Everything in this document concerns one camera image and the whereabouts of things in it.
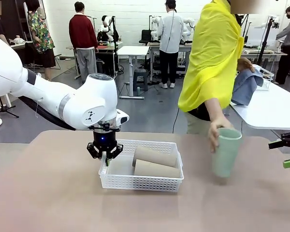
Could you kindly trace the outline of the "white standing desk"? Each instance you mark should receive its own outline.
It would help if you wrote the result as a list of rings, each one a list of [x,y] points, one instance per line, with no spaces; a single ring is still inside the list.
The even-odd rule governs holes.
[[[135,60],[137,64],[138,57],[145,57],[149,51],[149,46],[123,46],[121,47],[117,54],[118,56],[128,56],[129,58],[129,93],[128,96],[119,96],[121,99],[134,99],[134,100],[144,100],[142,96],[134,96],[133,92],[133,64],[132,60]]]

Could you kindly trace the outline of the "white perforated plastic basket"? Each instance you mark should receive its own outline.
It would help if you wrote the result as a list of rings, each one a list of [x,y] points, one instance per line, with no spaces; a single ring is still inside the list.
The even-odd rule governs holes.
[[[101,160],[99,175],[103,188],[178,192],[184,180],[184,174],[181,155],[176,143],[123,139],[119,139],[118,142],[123,144],[121,154],[110,161],[109,165],[105,163],[105,155],[103,155]],[[166,155],[174,155],[176,157],[175,167],[179,169],[180,176],[178,178],[170,178],[134,175],[132,161],[138,145],[162,152]]]

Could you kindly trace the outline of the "pale green plastic cup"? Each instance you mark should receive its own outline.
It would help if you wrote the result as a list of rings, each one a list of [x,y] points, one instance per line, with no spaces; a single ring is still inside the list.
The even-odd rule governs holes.
[[[235,164],[242,134],[238,130],[219,128],[218,147],[212,161],[213,172],[221,178],[228,178]]]

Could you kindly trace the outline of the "person's right hand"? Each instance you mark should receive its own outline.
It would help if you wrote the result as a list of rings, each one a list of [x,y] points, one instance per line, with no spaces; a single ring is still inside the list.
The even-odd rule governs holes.
[[[225,117],[224,114],[221,114],[217,116],[215,119],[211,120],[208,138],[210,141],[210,149],[212,153],[214,153],[219,146],[218,143],[219,128],[234,129],[234,126],[230,123],[230,121]]]

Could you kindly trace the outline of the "white side table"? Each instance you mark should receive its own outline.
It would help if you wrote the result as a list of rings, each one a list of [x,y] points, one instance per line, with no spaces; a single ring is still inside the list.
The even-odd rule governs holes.
[[[290,92],[273,83],[268,91],[256,90],[248,106],[231,108],[251,128],[290,131]]]

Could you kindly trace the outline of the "grey work table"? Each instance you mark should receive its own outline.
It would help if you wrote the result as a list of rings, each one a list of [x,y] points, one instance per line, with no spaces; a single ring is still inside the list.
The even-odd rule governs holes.
[[[120,49],[122,47],[123,42],[119,41],[118,43],[114,44],[114,43],[110,43],[108,46],[103,45],[103,46],[99,46],[98,47],[98,52],[97,54],[112,54],[112,58],[113,58],[113,71],[114,71],[114,75],[113,77],[117,76],[118,71],[116,70],[116,63],[118,63],[118,61],[115,61],[115,53],[118,51],[118,49]],[[78,61],[77,61],[77,54],[75,52],[75,50],[73,49],[73,46],[70,45],[68,47],[66,47],[66,49],[72,50],[73,54],[74,54],[74,60],[75,60],[75,69],[76,69],[76,73],[77,75],[74,77],[74,80],[77,80],[79,77],[81,77],[80,71],[79,71],[79,65],[78,65]]]

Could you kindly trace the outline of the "grey plastic stool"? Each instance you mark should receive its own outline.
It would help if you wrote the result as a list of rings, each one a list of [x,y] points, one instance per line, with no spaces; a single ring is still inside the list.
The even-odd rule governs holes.
[[[133,73],[133,91],[140,87],[148,91],[148,72],[145,69],[135,69]]]

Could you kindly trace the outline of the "person in white shirt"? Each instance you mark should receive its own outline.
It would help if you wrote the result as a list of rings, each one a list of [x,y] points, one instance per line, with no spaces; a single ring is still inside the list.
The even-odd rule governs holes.
[[[160,18],[157,35],[160,37],[159,57],[162,89],[175,87],[179,45],[184,30],[183,19],[176,11],[176,0],[166,0],[167,14]]]

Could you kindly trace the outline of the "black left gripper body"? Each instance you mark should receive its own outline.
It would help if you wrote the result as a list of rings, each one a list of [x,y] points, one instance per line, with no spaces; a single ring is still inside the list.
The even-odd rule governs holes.
[[[116,132],[118,132],[117,127],[113,127],[110,123],[97,124],[92,126],[93,130],[93,147],[98,152],[111,152],[117,146]]]

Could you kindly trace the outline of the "person in yellow cape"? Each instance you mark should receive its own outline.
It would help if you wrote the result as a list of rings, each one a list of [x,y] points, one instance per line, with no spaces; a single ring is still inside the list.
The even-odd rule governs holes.
[[[188,134],[208,134],[211,120],[206,100],[217,98],[222,111],[230,104],[237,60],[244,45],[240,33],[230,0],[211,0],[204,6],[178,100],[187,119]]]

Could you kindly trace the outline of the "person in red sweater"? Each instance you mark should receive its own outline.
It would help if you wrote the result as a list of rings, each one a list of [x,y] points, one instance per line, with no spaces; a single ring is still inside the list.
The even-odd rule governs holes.
[[[97,72],[95,51],[98,41],[90,19],[84,14],[85,5],[77,1],[74,8],[76,13],[69,21],[69,36],[77,54],[81,80],[84,83],[88,75]]]

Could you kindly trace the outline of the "blue cleaning cloth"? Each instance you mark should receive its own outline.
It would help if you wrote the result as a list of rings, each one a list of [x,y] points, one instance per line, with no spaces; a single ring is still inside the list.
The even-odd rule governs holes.
[[[237,105],[248,106],[257,87],[262,87],[263,76],[258,71],[245,69],[236,76],[231,102]]]

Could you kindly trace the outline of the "person's right forearm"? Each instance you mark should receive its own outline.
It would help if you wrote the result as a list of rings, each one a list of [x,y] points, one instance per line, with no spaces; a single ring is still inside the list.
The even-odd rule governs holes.
[[[217,98],[211,98],[205,101],[205,106],[210,116],[211,123],[217,127],[231,128],[232,124],[225,117],[219,100]]]

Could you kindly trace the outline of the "person's left hand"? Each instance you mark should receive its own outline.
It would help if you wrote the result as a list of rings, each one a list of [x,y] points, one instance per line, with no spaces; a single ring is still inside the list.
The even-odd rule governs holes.
[[[239,58],[237,60],[237,71],[242,72],[243,70],[249,69],[251,72],[255,72],[255,69],[250,60],[247,58]]]

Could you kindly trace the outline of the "beige plastic cup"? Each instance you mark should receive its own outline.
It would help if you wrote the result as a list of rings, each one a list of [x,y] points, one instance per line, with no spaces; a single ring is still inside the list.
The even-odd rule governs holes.
[[[134,169],[134,175],[180,178],[181,171],[178,168],[169,167],[169,166],[137,159],[136,164],[135,164],[135,169]]]
[[[155,164],[175,167],[177,162],[177,156],[152,150],[147,147],[137,146],[132,161],[133,167],[135,167],[136,165],[136,160],[143,160]]]

